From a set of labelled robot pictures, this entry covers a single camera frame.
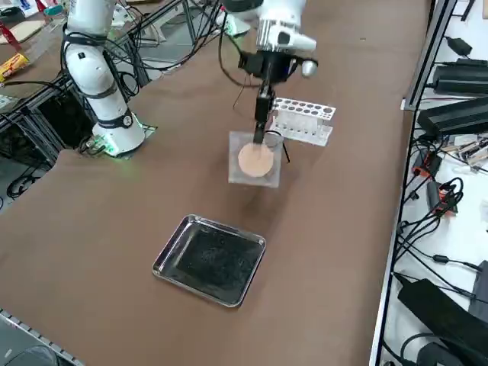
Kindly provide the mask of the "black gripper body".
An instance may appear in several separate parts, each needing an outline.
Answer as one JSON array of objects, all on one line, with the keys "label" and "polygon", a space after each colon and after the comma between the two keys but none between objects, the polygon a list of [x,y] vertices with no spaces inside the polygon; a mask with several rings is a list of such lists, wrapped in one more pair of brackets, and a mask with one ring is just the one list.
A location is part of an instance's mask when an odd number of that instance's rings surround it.
[{"label": "black gripper body", "polygon": [[296,58],[288,53],[258,51],[251,61],[251,73],[266,84],[286,82],[296,69]]}]

